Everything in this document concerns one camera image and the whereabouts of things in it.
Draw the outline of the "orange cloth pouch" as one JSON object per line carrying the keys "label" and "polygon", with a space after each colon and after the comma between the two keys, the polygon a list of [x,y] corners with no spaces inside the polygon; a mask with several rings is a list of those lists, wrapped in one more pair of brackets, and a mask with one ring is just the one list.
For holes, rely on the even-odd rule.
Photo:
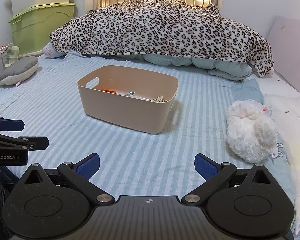
{"label": "orange cloth pouch", "polygon": [[111,94],[117,94],[117,92],[115,90],[112,89],[103,89],[103,92],[107,92],[107,93],[111,93]]}

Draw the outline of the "sunflower print scrunchie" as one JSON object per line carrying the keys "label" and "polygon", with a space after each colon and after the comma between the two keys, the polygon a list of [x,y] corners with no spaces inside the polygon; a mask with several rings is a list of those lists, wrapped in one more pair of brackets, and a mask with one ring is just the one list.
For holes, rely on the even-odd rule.
{"label": "sunflower print scrunchie", "polygon": [[157,95],[156,97],[154,97],[151,102],[155,102],[155,103],[166,103],[167,100],[164,99],[163,95]]}

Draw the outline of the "bag of dried herbs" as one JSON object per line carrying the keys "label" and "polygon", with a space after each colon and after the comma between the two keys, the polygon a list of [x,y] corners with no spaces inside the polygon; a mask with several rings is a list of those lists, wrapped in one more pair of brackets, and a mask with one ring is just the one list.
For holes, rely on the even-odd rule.
{"label": "bag of dried herbs", "polygon": [[134,91],[130,91],[130,92],[126,93],[126,94],[121,94],[121,95],[122,95],[122,96],[130,97],[130,96],[135,95],[135,92],[134,92]]}

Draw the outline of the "striped blue bed sheet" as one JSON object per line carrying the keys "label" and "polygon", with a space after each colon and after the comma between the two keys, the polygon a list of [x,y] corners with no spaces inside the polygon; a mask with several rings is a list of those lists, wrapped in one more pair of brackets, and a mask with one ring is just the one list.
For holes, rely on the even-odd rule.
{"label": "striped blue bed sheet", "polygon": [[258,82],[39,57],[0,85],[12,239],[289,239],[294,186]]}

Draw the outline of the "white fluffy plush toy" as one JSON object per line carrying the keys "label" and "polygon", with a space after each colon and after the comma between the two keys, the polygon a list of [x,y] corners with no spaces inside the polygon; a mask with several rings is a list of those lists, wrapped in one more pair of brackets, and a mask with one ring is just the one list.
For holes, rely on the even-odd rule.
{"label": "white fluffy plush toy", "polygon": [[230,150],[247,163],[260,163],[275,151],[276,124],[265,105],[251,99],[235,101],[226,123]]}

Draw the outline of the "grey white plush cushion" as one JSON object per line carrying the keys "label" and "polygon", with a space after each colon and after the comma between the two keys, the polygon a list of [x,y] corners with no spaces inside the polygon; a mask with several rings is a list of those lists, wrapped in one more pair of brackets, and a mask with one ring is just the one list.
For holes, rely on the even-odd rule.
{"label": "grey white plush cushion", "polygon": [[28,56],[15,61],[5,68],[0,75],[1,86],[16,85],[29,79],[39,67],[39,60],[35,56]]}

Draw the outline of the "small cluttered side rack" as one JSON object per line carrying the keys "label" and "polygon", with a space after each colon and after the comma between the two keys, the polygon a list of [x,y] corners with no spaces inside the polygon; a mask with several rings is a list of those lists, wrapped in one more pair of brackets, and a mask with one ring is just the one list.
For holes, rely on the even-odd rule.
{"label": "small cluttered side rack", "polygon": [[0,48],[0,74],[11,64],[18,60],[19,47],[13,43],[4,45]]}

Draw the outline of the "pink floral pillow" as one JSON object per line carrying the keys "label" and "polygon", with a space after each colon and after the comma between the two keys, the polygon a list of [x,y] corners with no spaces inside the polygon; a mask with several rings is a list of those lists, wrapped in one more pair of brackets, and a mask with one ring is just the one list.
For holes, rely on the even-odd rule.
{"label": "pink floral pillow", "polygon": [[47,45],[44,46],[42,49],[42,52],[44,55],[46,55],[49,58],[55,59],[64,56],[64,53],[60,53],[55,48],[53,48],[51,42],[49,42]]}

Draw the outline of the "beige plastic storage basket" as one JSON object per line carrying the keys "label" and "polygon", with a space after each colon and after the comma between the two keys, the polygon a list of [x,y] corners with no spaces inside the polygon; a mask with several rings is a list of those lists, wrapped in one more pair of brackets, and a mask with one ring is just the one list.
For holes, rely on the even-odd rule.
{"label": "beige plastic storage basket", "polygon": [[[77,83],[86,115],[149,134],[163,131],[178,85],[179,80],[168,74],[115,65],[102,66]],[[121,95],[130,91],[135,95]],[[157,95],[163,95],[167,102],[151,102]]]}

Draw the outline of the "white printed pillow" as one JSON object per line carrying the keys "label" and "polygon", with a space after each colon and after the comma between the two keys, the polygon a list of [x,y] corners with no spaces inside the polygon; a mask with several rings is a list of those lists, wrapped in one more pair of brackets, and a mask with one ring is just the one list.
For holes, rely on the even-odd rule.
{"label": "white printed pillow", "polygon": [[288,163],[295,185],[296,218],[294,235],[300,239],[300,93],[276,74],[263,78],[253,75],[272,110],[280,137],[287,147]]}

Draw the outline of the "green plastic storage bin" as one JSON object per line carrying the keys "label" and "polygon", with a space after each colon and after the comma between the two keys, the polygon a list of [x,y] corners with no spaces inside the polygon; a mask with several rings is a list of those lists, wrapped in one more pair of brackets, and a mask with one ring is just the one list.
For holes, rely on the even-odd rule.
{"label": "green plastic storage bin", "polygon": [[51,32],[71,20],[75,3],[56,3],[31,7],[9,20],[13,43],[19,55],[38,54],[49,43]]}

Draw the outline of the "green quilted duvet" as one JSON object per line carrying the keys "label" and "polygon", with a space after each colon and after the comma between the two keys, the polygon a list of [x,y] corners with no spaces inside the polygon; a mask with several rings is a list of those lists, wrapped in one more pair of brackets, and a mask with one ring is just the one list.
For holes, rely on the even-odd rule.
{"label": "green quilted duvet", "polygon": [[147,61],[158,66],[190,66],[207,70],[209,75],[232,81],[241,81],[249,77],[253,69],[247,63],[207,60],[200,58],[172,57],[164,55],[119,55],[128,60]]}

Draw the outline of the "leopard print blanket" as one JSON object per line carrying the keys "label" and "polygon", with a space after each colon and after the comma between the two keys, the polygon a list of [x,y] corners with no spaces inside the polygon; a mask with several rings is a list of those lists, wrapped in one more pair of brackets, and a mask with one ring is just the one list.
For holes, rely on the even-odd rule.
{"label": "leopard print blanket", "polygon": [[273,67],[270,43],[225,18],[211,4],[181,0],[128,0],[76,17],[50,34],[54,50],[83,55],[159,55],[251,63],[259,76]]}

